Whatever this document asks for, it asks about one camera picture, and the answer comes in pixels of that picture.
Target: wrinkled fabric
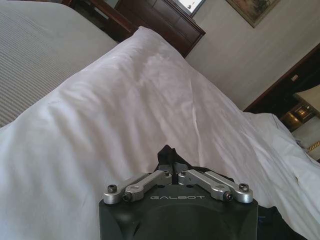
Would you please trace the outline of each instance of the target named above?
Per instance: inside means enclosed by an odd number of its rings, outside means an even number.
[[[248,183],[261,206],[276,206],[294,231],[317,239],[319,165],[291,158],[289,140],[284,159],[263,135],[141,27],[0,129],[0,238],[100,239],[105,185],[152,172],[168,144],[193,166]]]

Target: bolt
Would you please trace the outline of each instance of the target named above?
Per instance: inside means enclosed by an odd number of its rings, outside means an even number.
[[[226,201],[231,201],[232,199],[234,199],[234,197],[232,196],[231,192],[226,191],[223,194],[223,199],[226,200]]]
[[[126,203],[131,202],[131,200],[132,200],[132,194],[131,194],[131,192],[125,192],[125,193],[123,194],[122,199],[123,199],[123,201],[125,201]]]
[[[111,184],[108,186],[108,193],[114,194],[117,191],[117,186],[114,184]]]
[[[240,184],[239,184],[239,189],[240,189],[242,192],[249,192],[249,185],[246,184],[246,183],[240,183]]]

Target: metal bracket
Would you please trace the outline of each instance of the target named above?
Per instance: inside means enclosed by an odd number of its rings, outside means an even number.
[[[172,175],[168,171],[157,170],[139,182],[125,188],[123,200],[134,202],[144,198],[145,192],[155,185],[168,185],[172,183]]]
[[[144,177],[146,177],[148,174],[147,173],[139,173],[124,182],[122,182],[119,185],[108,185],[107,188],[104,190],[103,194],[103,201],[105,204],[117,204],[122,200],[122,197],[125,193],[126,187],[134,184]]]
[[[178,175],[179,184],[181,185],[199,185],[201,188],[208,191],[212,198],[221,201],[231,201],[233,199],[229,187],[223,183],[216,182],[211,178],[201,174],[200,172],[191,169],[182,171]]]
[[[213,172],[213,171],[207,171],[204,173],[204,176],[207,176],[208,178],[217,181],[220,184],[227,185],[232,193],[232,196],[235,200],[237,200],[240,203],[251,203],[253,201],[253,191],[249,188],[248,184],[240,183],[239,185],[234,183],[233,181],[230,181],[226,179],[223,176],[220,176],[219,174]]]

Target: picture frame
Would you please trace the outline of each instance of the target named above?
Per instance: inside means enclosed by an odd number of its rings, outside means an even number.
[[[173,0],[173,2],[192,18],[205,0]]]
[[[280,0],[226,0],[253,28]]]

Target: white wall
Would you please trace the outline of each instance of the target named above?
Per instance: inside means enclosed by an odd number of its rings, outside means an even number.
[[[255,28],[225,0],[206,0],[194,20],[206,34],[187,61],[240,109],[320,43],[320,0],[280,0]]]

